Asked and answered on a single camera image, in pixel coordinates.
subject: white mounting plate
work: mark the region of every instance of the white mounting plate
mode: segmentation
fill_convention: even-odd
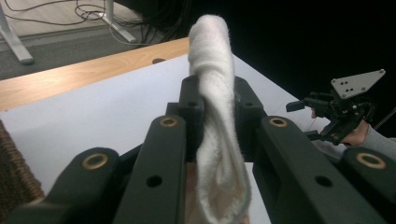
[[[380,69],[356,76],[335,78],[332,80],[332,86],[341,99],[347,99],[370,90],[385,73],[384,69]]]

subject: white towel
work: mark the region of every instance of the white towel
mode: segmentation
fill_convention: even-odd
[[[190,164],[188,170],[186,223],[247,223],[251,192],[235,131],[228,27],[223,18],[204,15],[191,27],[189,38],[190,75],[199,77],[205,130],[196,169]]]

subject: black cable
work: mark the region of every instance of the black cable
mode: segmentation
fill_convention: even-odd
[[[40,5],[34,6],[34,7],[24,8],[24,9],[14,9],[14,8],[12,8],[8,4],[7,0],[5,0],[5,3],[7,5],[7,7],[9,8],[9,10],[11,10],[11,11],[28,11],[28,10],[31,10],[31,9],[34,9],[34,8],[43,7],[43,6],[50,5],[50,4],[56,4],[56,3],[62,3],[62,2],[70,2],[70,1],[75,1],[75,0],[61,0],[61,1],[48,2],[48,3],[44,3],[44,4],[40,4]],[[82,18],[82,21],[76,21],[76,22],[71,22],[71,23],[58,23],[58,22],[50,22],[50,21],[39,21],[39,20],[31,20],[31,19],[22,19],[22,18],[16,18],[16,17],[8,16],[7,14],[5,14],[5,16],[9,17],[9,18],[11,18],[13,20],[17,20],[17,21],[33,21],[33,22],[40,22],[40,23],[50,24],[50,25],[62,25],[62,26],[76,25],[76,24],[81,24],[84,21],[98,21],[98,20],[101,20],[102,17],[90,18],[90,16],[91,15],[95,15],[95,13],[104,12],[106,10],[105,0],[103,2],[104,2],[104,6],[103,7],[99,7],[99,6],[96,6],[96,5],[88,5],[88,4],[79,5],[78,4],[78,0],[76,0],[76,5],[77,6],[75,7],[75,13],[76,13],[76,15],[78,15],[79,17]],[[87,10],[82,9],[81,7],[99,7],[103,11],[100,11],[100,10],[87,11]]]
[[[180,25],[182,24],[182,22],[180,20],[181,13],[184,12],[184,14],[185,14],[186,8],[190,7],[190,4],[186,5],[186,4],[183,3],[182,7],[181,7],[181,11],[182,12],[180,12],[179,17],[176,19],[175,22],[173,22],[173,24],[170,24],[170,22],[172,22],[174,20],[174,17],[175,17],[176,8],[177,8],[177,1],[178,0],[167,0],[167,1],[165,1],[161,5],[161,8],[159,8],[158,11],[155,14],[150,15],[148,17],[143,17],[142,21],[140,21],[140,22],[132,22],[132,23],[119,22],[119,24],[122,25],[122,26],[129,26],[129,25],[132,25],[132,26],[136,26],[136,25],[145,26],[147,28],[147,31],[146,31],[145,35],[142,35],[142,39],[145,42],[147,41],[149,32],[152,29],[154,29],[155,34],[160,29],[163,32],[165,32],[164,37],[160,41],[160,43],[162,43],[164,41],[172,39],[176,35],[177,30],[180,28]]]
[[[381,127],[390,117],[392,117],[394,114],[396,114],[396,107],[394,107],[390,113],[388,113],[383,119],[381,119],[375,126],[374,130],[378,130],[379,127]]]
[[[186,6],[185,9],[182,11],[182,24],[181,24],[181,29],[183,32],[188,32],[187,29],[187,25],[188,25],[188,17],[190,16],[190,11],[191,11],[191,5],[192,5],[192,0],[185,0],[186,2]]]
[[[167,32],[167,34],[163,37],[161,42],[166,42],[173,39],[180,28],[182,27],[183,21],[187,19],[191,9],[191,1],[190,0],[182,0],[181,10],[179,17],[175,24],[171,27],[171,29]]]
[[[125,21],[118,18],[116,15],[114,16],[114,20],[123,27],[140,26],[141,46],[139,46],[139,48],[145,47],[147,44],[151,43],[158,33],[158,28],[156,27],[158,21],[152,22],[147,18],[141,18],[139,21]]]
[[[31,9],[34,9],[34,8],[37,8],[37,7],[43,7],[43,6],[50,5],[50,4],[62,3],[62,2],[70,2],[70,1],[74,1],[74,0],[61,0],[61,1],[48,2],[48,3],[40,4],[40,5],[37,5],[37,6],[34,6],[34,7],[28,7],[28,8],[25,8],[25,9],[14,9],[14,8],[11,8],[9,6],[7,0],[4,0],[4,3],[6,3],[7,7],[11,11],[28,11],[28,10],[31,10]]]

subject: black metal frame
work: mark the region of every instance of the black metal frame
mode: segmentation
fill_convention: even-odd
[[[141,146],[122,156],[100,147],[80,153],[42,202],[18,207],[6,223],[184,223],[186,162],[202,141],[204,111],[198,77],[186,77],[179,102],[152,121]],[[347,150],[340,162],[328,160],[291,120],[267,116],[241,77],[235,121],[272,223],[396,220],[394,161],[365,148],[374,159]]]
[[[302,101],[291,102],[286,105],[288,112],[304,109],[306,106],[315,109],[317,117],[330,121],[324,129],[305,133],[310,140],[332,142],[338,146],[341,141],[355,130],[364,119],[370,123],[376,110],[376,104],[365,96],[355,96],[341,99],[335,90],[330,93],[311,92]]]

